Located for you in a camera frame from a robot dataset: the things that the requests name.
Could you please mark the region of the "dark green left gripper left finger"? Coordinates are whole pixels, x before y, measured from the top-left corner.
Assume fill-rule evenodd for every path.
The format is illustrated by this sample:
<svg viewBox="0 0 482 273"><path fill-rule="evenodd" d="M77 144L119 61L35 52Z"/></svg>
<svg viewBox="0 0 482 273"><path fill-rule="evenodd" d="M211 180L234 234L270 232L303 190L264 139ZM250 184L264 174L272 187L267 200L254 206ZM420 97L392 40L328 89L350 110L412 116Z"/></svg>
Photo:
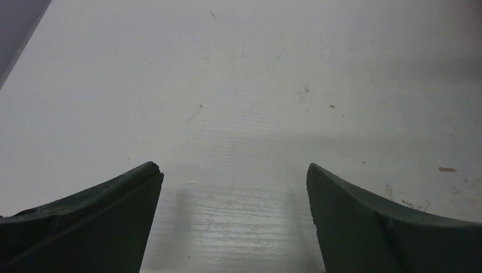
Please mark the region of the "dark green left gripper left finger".
<svg viewBox="0 0 482 273"><path fill-rule="evenodd" d="M139 272L164 175L146 162L1 218L2 272Z"/></svg>

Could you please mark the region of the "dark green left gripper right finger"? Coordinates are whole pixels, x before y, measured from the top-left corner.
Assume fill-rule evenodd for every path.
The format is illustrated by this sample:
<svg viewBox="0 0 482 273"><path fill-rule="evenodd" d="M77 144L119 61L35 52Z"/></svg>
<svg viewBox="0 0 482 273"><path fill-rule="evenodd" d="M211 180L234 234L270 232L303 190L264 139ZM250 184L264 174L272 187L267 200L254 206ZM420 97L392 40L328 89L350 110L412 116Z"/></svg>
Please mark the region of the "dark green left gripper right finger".
<svg viewBox="0 0 482 273"><path fill-rule="evenodd" d="M306 176L327 272L480 272L481 224L422 212L319 165Z"/></svg>

